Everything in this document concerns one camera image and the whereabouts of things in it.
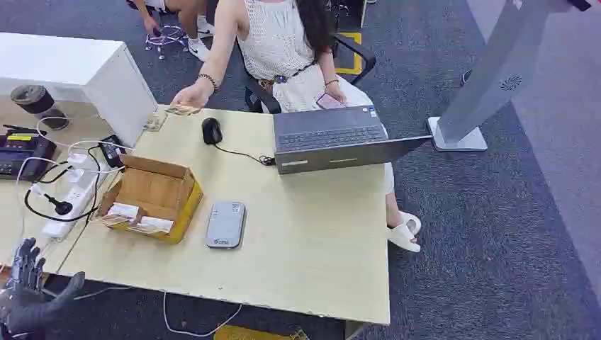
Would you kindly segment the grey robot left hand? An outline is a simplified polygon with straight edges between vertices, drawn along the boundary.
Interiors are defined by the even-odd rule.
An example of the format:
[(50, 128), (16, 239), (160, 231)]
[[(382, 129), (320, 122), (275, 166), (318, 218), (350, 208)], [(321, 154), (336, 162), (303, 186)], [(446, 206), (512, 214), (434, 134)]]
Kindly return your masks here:
[(75, 273), (52, 300), (45, 300), (43, 266), (36, 239), (25, 238), (15, 250), (10, 275), (1, 289), (1, 338), (43, 333), (60, 310), (74, 300), (85, 281), (85, 272)]

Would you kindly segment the seated person's left hand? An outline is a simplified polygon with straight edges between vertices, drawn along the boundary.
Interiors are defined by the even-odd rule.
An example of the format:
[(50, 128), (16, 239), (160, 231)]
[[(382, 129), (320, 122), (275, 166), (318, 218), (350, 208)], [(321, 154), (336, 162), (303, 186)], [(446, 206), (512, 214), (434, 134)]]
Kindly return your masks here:
[(325, 84), (325, 93), (328, 94), (329, 96), (331, 96), (334, 100), (345, 104), (346, 103), (346, 96), (344, 95), (344, 92), (341, 90), (340, 86), (339, 86), (339, 80), (338, 79), (334, 79), (332, 81), (328, 81)]

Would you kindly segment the seated person's right hand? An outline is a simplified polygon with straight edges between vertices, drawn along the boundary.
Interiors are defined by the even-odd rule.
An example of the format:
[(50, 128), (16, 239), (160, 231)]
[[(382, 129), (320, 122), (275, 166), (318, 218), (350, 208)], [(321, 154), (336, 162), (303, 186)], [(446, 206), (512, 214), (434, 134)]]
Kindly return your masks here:
[(204, 108), (215, 87), (207, 78), (198, 78), (192, 85), (180, 90), (172, 100), (173, 106)]

